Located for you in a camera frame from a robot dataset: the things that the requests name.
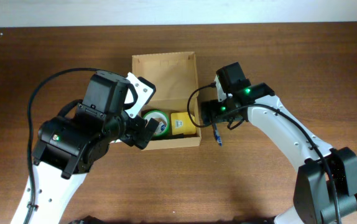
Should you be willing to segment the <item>green tape roll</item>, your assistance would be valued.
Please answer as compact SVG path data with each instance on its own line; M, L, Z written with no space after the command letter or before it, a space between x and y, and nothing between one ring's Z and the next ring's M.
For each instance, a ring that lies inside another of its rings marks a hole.
M144 119L146 120L150 120L151 118L156 120L158 122L158 124L163 121L166 126L167 126L167 131L164 135L162 136L155 136L153 135L153 138L163 138L163 137L166 137L169 135L169 131L170 131L170 119L168 117L168 115L166 113L164 113L163 111L160 111L160 110L151 110L151 111L148 111L144 116L143 116Z

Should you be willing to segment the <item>brown cardboard box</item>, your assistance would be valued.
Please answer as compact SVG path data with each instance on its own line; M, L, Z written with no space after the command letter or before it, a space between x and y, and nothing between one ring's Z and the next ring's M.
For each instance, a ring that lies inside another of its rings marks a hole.
M198 74L194 52L173 52L132 56L132 73L153 83L156 91L140 115L159 110L167 116L187 111L199 122Z

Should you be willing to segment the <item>blue ballpoint pen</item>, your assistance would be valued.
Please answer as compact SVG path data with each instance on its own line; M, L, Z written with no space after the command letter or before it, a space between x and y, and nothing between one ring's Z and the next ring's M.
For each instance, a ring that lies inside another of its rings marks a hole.
M222 146L222 145L223 145L223 142L222 142L222 140L221 140L221 136L220 136L220 134L219 134L219 132L218 132L218 128L217 128L217 126L216 126L215 123L212 124L212 128L213 128L214 138L215 138L217 144L218 144L219 146Z

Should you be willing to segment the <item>yellow spiral notepad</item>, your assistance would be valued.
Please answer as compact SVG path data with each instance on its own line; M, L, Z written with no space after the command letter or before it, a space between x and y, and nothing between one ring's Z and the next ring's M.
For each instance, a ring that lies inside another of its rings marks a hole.
M191 122L191 118L187 112L172 113L170 121L172 126L172 134L191 135L197 132L195 125Z

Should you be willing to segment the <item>small blue white staple box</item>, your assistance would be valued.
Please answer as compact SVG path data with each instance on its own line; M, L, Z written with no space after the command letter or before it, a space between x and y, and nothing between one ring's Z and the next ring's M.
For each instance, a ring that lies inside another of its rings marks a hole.
M167 126L163 121L161 121L158 124L157 129L154 132L154 135L155 136L162 136L162 135L164 135L166 133L166 131L167 131Z

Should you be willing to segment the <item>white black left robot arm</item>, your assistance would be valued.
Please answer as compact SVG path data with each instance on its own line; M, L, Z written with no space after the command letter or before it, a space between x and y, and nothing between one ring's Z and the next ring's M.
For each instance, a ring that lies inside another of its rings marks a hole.
M112 142L145 149L158 127L139 112L156 87L143 77L92 69L84 98L29 129L29 177L12 223L58 223L70 199Z

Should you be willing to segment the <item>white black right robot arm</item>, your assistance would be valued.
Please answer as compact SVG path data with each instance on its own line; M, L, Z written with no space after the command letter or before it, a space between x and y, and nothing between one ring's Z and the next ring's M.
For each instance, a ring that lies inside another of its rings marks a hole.
M266 83L251 84L238 62L216 71L217 98L202 103L203 126L244 122L260 129L285 155L297 178L293 206L256 223L341 223L357 212L357 155L335 149L307 129Z

